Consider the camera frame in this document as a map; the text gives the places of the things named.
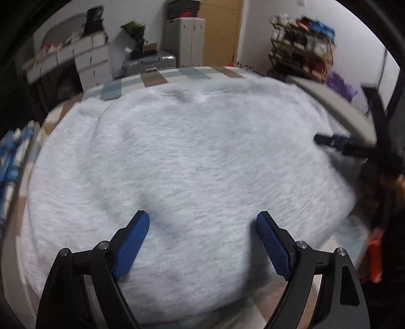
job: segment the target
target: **blue and white plaid cloth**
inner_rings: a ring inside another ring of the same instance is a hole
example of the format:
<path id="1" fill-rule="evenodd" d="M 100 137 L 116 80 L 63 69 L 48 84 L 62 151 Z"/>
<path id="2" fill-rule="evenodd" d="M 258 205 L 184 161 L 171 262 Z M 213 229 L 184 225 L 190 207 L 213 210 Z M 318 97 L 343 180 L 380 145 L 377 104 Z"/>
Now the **blue and white plaid cloth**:
<path id="1" fill-rule="evenodd" d="M 31 121 L 22 131 L 9 131 L 0 141 L 0 241 L 20 167 L 33 135 L 34 122 Z"/>

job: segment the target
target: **silver suitcase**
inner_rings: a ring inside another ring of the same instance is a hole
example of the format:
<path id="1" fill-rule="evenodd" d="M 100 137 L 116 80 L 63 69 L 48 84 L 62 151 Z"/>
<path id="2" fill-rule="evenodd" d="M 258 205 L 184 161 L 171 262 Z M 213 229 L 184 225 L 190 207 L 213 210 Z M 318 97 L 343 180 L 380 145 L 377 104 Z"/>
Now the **silver suitcase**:
<path id="1" fill-rule="evenodd" d="M 166 51 L 160 50 L 156 55 L 138 58 L 136 60 L 125 59 L 123 69 L 125 76 L 148 73 L 153 71 L 176 68 L 176 57 Z"/>

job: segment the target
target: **door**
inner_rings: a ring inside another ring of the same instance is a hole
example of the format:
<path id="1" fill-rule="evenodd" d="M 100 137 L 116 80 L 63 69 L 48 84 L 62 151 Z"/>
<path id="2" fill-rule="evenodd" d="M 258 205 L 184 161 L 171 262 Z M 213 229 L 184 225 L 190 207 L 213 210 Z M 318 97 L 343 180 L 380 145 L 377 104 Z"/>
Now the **door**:
<path id="1" fill-rule="evenodd" d="M 205 19 L 203 65 L 226 66 L 234 62 L 243 0 L 202 0 L 198 16 Z"/>

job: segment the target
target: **bed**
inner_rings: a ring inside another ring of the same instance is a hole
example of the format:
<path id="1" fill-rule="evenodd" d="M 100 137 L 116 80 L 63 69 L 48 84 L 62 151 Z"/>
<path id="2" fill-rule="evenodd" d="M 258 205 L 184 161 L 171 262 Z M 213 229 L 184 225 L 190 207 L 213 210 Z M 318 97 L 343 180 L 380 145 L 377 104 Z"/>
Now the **bed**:
<path id="1" fill-rule="evenodd" d="M 253 72 L 233 67 L 182 68 L 132 76 L 93 88 L 85 94 L 78 95 L 52 110 L 41 128 L 39 126 L 35 127 L 34 138 L 28 148 L 26 162 L 23 165 L 23 175 L 17 188 L 18 196 L 13 202 L 9 218 L 9 229 L 3 241 L 1 260 L 4 295 L 24 324 L 33 327 L 33 319 L 38 307 L 38 296 L 30 286 L 23 272 L 20 254 L 21 221 L 31 170 L 41 147 L 45 144 L 48 136 L 57 124 L 75 103 L 89 98 L 113 100 L 132 90 L 166 83 L 194 79 L 228 78 L 259 79 L 260 77 Z M 289 78 L 287 82 L 296 84 L 313 96 L 352 135 L 361 138 L 367 143 L 375 143 L 373 125 L 330 89 L 323 85 L 293 77 Z M 363 244 L 368 235 L 367 226 L 363 224 L 361 219 L 361 211 L 359 208 L 356 208 L 334 231 L 331 237 L 323 243 L 322 250 L 333 251 L 337 247 L 343 247 L 348 251 L 353 263 L 358 262 Z M 313 309 L 314 307 L 316 291 L 319 289 L 319 282 L 320 280 L 314 280 L 310 302 L 301 319 L 302 326 L 309 323 L 311 308 Z M 251 328 L 262 328 L 275 308 L 284 286 L 285 284 L 281 281 L 270 283 L 268 286 L 257 290 L 251 297 L 237 301 L 230 306 L 210 312 L 209 314 L 187 318 L 170 325 L 175 328 L 214 327 L 215 325 L 232 327 L 232 324 L 238 319 L 240 323 L 249 322 Z"/>

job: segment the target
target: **checkered bedspread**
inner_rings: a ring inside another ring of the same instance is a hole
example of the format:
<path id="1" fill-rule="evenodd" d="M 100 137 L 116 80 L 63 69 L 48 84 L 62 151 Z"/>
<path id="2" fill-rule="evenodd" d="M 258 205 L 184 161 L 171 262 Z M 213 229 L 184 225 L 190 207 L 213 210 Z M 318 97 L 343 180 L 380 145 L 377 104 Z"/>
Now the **checkered bedspread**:
<path id="1" fill-rule="evenodd" d="M 201 80 L 201 79 L 258 79 L 260 76 L 251 72 L 234 67 L 189 67 L 176 68 L 152 73 L 145 73 L 116 80 L 88 90 L 70 101 L 67 101 L 52 110 L 41 129 L 35 129 L 32 145 L 28 151 L 28 162 L 23 171 L 21 185 L 18 191 L 16 201 L 16 243 L 19 243 L 21 232 L 21 221 L 27 197 L 29 177 L 35 160 L 41 150 L 42 145 L 46 142 L 48 136 L 57 126 L 58 122 L 68 113 L 73 105 L 81 100 L 90 97 L 102 100 L 117 99 L 121 95 L 132 90 L 172 83 L 177 81 Z M 350 216 L 343 225 L 331 236 L 322 248 L 325 251 L 333 251 L 337 247 L 344 247 L 349 251 L 355 262 L 360 253 L 362 244 L 367 236 L 367 230 L 359 225 L 355 217 Z M 20 268 L 20 277 L 24 278 L 23 269 Z M 38 309 L 38 297 L 33 293 L 27 280 L 25 286 L 26 297 L 33 310 Z M 145 328 L 153 329 L 196 329 L 196 328 L 239 328 L 248 327 L 251 329 L 262 329 L 270 318 L 285 288 L 283 281 L 274 282 L 268 286 L 256 291 L 253 296 L 244 300 L 233 303 L 220 310 L 210 312 L 209 314 L 200 314 L 175 323 L 164 325 L 146 326 Z M 301 318 L 299 328 L 307 328 L 312 316 L 312 311 L 316 302 L 317 284 L 311 290 L 307 307 Z"/>

